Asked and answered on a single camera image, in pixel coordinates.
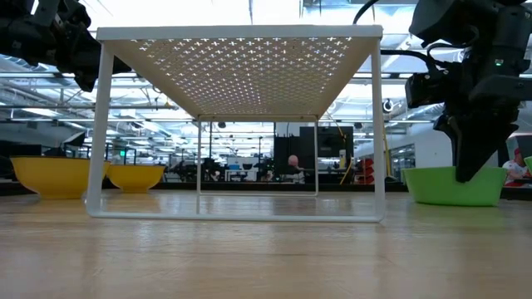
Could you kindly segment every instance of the perforated shelf top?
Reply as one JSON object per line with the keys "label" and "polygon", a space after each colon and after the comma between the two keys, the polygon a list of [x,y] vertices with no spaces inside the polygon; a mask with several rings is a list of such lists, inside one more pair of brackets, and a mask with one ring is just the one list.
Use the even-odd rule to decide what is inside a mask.
{"label": "perforated shelf top", "polygon": [[97,39],[194,118],[320,118],[380,26],[107,27]]}

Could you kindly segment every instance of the bald man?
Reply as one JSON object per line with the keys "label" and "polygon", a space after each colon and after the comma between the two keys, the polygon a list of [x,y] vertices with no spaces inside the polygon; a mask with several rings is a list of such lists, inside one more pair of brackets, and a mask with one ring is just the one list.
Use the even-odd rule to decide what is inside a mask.
{"label": "bald man", "polygon": [[285,179],[295,184],[305,184],[305,173],[299,166],[299,159],[297,155],[288,157],[288,169]]}

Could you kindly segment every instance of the person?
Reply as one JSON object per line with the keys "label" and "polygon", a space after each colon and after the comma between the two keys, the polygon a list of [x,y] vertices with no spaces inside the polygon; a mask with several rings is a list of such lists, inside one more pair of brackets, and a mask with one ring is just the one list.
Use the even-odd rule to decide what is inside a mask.
{"label": "person", "polygon": [[515,149],[514,155],[514,159],[506,161],[506,163],[502,165],[502,167],[506,169],[506,187],[522,187],[525,184],[515,182],[515,180],[530,176],[530,172],[526,167],[525,160],[523,159],[523,155],[519,148]]}
{"label": "person", "polygon": [[299,167],[299,159],[297,155],[293,154],[288,157],[288,169],[285,179],[296,184],[305,184],[305,173],[303,172],[303,169]]}

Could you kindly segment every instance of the black cable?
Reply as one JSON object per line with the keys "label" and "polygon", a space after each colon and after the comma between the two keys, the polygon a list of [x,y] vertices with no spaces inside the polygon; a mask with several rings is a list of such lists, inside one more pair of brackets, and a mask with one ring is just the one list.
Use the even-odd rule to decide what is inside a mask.
{"label": "black cable", "polygon": [[368,8],[370,8],[373,4],[377,3],[379,0],[369,0],[368,2],[364,3],[362,7],[357,12],[357,15],[352,20],[352,24],[355,25],[358,22],[358,19],[366,12]]}

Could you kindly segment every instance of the white table frame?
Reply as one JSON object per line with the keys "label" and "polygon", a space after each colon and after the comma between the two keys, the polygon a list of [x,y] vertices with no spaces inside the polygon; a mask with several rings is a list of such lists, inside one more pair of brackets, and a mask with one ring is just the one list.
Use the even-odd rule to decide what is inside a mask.
{"label": "white table frame", "polygon": [[[151,218],[151,219],[201,219],[201,220],[244,220],[244,221],[304,221],[304,222],[359,222],[378,223],[385,217],[385,165],[384,165],[384,142],[383,142],[383,114],[382,114],[382,79],[381,79],[381,53],[380,38],[375,37],[370,53],[372,58],[372,112],[374,129],[374,164],[375,164],[375,214],[372,216],[296,216],[296,215],[212,215],[200,214],[200,196],[269,196],[278,197],[279,194],[244,194],[244,193],[203,193],[201,191],[201,121],[213,121],[212,115],[199,115],[198,117],[198,180],[196,198],[196,213],[191,214],[168,214],[168,213],[122,213],[107,212],[102,210],[101,204],[101,177],[103,175],[106,130],[109,115],[109,102],[111,94],[111,76],[114,53],[101,42],[101,61],[96,96],[96,114],[94,122],[94,135],[92,137],[92,152],[89,173],[89,187],[86,196],[86,211],[92,217],[97,218]],[[273,119],[283,120],[283,115],[269,115]],[[316,169],[318,168],[318,115],[314,119],[314,158]],[[314,194],[290,194],[288,197],[312,197],[318,195],[318,171],[315,171],[316,189]]]}

